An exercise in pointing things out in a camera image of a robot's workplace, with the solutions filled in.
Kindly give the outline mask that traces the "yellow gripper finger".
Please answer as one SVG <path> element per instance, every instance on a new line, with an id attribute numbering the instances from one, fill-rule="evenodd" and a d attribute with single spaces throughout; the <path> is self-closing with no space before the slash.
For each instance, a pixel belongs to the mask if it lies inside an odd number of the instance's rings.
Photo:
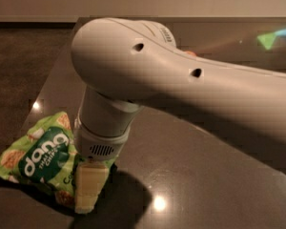
<path id="1" fill-rule="evenodd" d="M 75 212 L 90 213 L 98 200 L 109 176 L 109 168 L 103 162 L 81 162 L 75 175 Z"/>

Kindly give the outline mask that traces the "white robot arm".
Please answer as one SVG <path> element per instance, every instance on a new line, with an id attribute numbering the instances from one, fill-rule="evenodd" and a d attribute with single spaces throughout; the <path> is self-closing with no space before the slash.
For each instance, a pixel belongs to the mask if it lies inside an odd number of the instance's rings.
<path id="1" fill-rule="evenodd" d="M 286 73 L 204 59 L 179 50 L 152 21 L 94 19 L 71 43 L 86 84 L 75 126 L 84 156 L 75 211 L 88 214 L 143 107 L 178 116 L 286 174 Z"/>

